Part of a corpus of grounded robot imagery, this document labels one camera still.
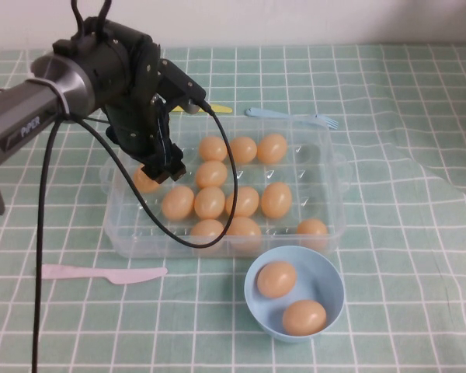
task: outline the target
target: egg tray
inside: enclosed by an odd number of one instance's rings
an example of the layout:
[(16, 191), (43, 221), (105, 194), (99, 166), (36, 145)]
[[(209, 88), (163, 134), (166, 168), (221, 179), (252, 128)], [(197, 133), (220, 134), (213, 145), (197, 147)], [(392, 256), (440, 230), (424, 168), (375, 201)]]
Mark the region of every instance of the egg tray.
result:
[[(198, 155), (200, 141), (211, 135), (221, 136), (213, 120), (205, 116), (175, 116), (171, 119), (171, 139), (183, 150), (186, 174), (177, 182), (166, 180), (153, 193), (142, 194), (154, 215), (176, 235), (191, 242), (209, 242), (209, 238), (190, 236), (192, 227), (200, 220), (194, 213), (189, 218), (171, 222), (161, 211), (164, 196), (176, 185), (186, 185), (196, 194), (195, 172), (203, 163)], [(122, 256), (149, 257), (240, 257), (258, 256), (277, 246), (303, 245), (324, 246), (331, 252), (338, 246), (345, 229), (342, 193), (348, 188), (350, 167), (342, 156), (335, 157), (329, 130), (321, 122), (306, 123), (292, 120), (253, 119), (247, 117), (222, 117), (221, 123), (232, 140), (249, 136), (257, 144), (272, 133), (282, 134), (288, 143), (285, 157), (275, 165), (263, 165), (255, 159), (248, 165), (237, 165), (238, 185), (251, 186), (262, 196), (266, 186), (281, 181), (290, 187), (292, 205), (281, 219), (266, 218), (260, 210), (251, 217), (260, 227), (259, 238), (225, 236), (215, 247), (191, 249), (177, 243), (161, 231), (145, 214), (131, 188), (112, 159), (108, 159), (100, 171), (103, 190), (108, 201), (103, 227), (114, 249)], [(121, 162), (133, 175), (139, 164), (120, 152)], [(225, 196), (233, 191), (233, 175), (229, 158), (224, 160), (228, 178), (221, 189)], [(328, 235), (308, 242), (307, 236), (297, 235), (298, 224), (309, 218), (322, 220), (328, 226)], [(223, 213), (218, 220), (226, 223)]]

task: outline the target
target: plastic fork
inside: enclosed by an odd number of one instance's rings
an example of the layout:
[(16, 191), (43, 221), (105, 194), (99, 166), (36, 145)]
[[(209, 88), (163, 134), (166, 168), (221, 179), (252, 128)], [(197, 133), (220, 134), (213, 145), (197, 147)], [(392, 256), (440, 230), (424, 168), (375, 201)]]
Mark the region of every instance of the plastic fork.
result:
[(44, 264), (42, 270), (44, 280), (104, 277), (115, 285), (137, 284), (162, 277), (168, 273), (165, 267), (118, 270), (112, 268), (63, 266), (60, 264)]
[(322, 120), (326, 123), (326, 125), (329, 128), (333, 130), (336, 130), (339, 127), (339, 122), (322, 114), (314, 114), (310, 116), (296, 116), (296, 115), (280, 113), (280, 112), (272, 111), (272, 110), (260, 109), (257, 107), (250, 107), (245, 111), (245, 115), (247, 117), (256, 117), (256, 118), (291, 119), (291, 120), (297, 120), (297, 121), (310, 122), (313, 124), (321, 124), (320, 121)]

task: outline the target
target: blue bowl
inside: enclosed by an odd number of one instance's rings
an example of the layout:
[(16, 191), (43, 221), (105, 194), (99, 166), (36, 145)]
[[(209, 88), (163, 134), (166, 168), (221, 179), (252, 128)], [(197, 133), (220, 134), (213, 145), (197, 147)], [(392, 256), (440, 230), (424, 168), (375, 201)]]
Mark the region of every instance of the blue bowl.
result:
[[(269, 299), (257, 289), (257, 274), (268, 263), (286, 261), (297, 270), (297, 283), (290, 293)], [(320, 253), (301, 246), (281, 246), (259, 256), (245, 277), (245, 300), (259, 325), (270, 336), (288, 343), (310, 340), (313, 336), (291, 336), (283, 329), (283, 312), (289, 305), (302, 299), (321, 303), (326, 311), (328, 329), (340, 316), (345, 301), (342, 278), (333, 264)]]

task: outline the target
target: egg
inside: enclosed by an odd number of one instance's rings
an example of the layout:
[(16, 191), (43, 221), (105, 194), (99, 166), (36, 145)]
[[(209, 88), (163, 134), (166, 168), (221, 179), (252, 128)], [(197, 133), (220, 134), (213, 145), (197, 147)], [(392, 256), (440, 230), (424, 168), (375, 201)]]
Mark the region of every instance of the egg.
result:
[[(203, 237), (203, 239), (196, 241), (196, 243), (208, 243), (213, 239), (217, 238), (221, 234), (221, 232), (223, 232), (223, 229), (224, 226), (219, 221), (214, 219), (206, 219), (196, 223), (195, 226), (192, 228), (190, 235)], [(212, 246), (206, 247), (205, 249), (194, 249), (193, 251), (195, 252), (195, 254), (199, 256), (209, 255), (212, 253), (216, 253), (221, 248), (221, 246), (222, 241)]]
[(291, 336), (309, 336), (326, 327), (326, 311), (320, 303), (302, 300), (283, 313), (283, 328)]
[(227, 235), (238, 235), (246, 239), (233, 240), (231, 245), (240, 251), (251, 252), (257, 250), (261, 243), (261, 229), (251, 218), (239, 216), (233, 218)]
[(218, 136), (207, 136), (203, 138), (199, 145), (199, 154), (204, 161), (222, 162), (228, 151), (222, 138)]
[(137, 168), (133, 174), (133, 182), (140, 193), (151, 193), (160, 187), (160, 184), (145, 175), (143, 165)]
[(217, 186), (203, 188), (195, 197), (193, 207), (201, 219), (215, 219), (224, 210), (224, 193)]
[(292, 193), (287, 184), (276, 182), (267, 186), (261, 197), (261, 208), (268, 218), (282, 218), (292, 205)]
[(328, 228), (326, 227), (326, 224), (319, 219), (301, 221), (297, 226), (297, 234), (312, 235), (311, 238), (301, 240), (301, 245), (308, 247), (309, 249), (322, 251), (328, 243), (326, 238), (326, 235), (328, 235)]
[(228, 177), (226, 166), (219, 161), (207, 161), (202, 163), (196, 171), (195, 183), (199, 188), (219, 187)]
[[(226, 199), (224, 209), (228, 215), (231, 214), (231, 207), (233, 206), (233, 193)], [(257, 190), (250, 186), (240, 186), (238, 188), (238, 198), (236, 200), (235, 216), (249, 217), (256, 212), (259, 206), (259, 193)]]
[(180, 221), (193, 210), (193, 191), (183, 185), (171, 189), (162, 200), (162, 213), (170, 221)]
[(257, 147), (257, 158), (267, 165), (279, 162), (287, 154), (287, 140), (281, 134), (268, 134)]
[(257, 154), (256, 142), (246, 136), (234, 138), (230, 141), (230, 148), (233, 159), (239, 165), (250, 163)]
[(257, 288), (266, 298), (280, 298), (290, 293), (297, 282), (297, 271), (288, 262), (271, 262), (257, 276)]
[(214, 219), (205, 219), (196, 223), (190, 235), (200, 237), (210, 237), (211, 240), (218, 237), (223, 232), (224, 226), (220, 221)]

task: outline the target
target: table surface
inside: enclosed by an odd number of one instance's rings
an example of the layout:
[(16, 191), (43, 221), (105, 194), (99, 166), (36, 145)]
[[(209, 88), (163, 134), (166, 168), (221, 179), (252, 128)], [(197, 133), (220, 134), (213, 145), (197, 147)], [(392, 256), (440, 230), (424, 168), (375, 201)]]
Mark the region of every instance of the table surface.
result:
[[(0, 51), (0, 86), (43, 51)], [(339, 321), (285, 345), (246, 308), (249, 260), (126, 260), (101, 229), (106, 153), (75, 125), (57, 139), (44, 261), (169, 268), (163, 280), (44, 282), (48, 372), (466, 372), (466, 44), (173, 49), (212, 103), (338, 120), (353, 167)], [(47, 134), (0, 168), (0, 373), (30, 360), (40, 164)]]

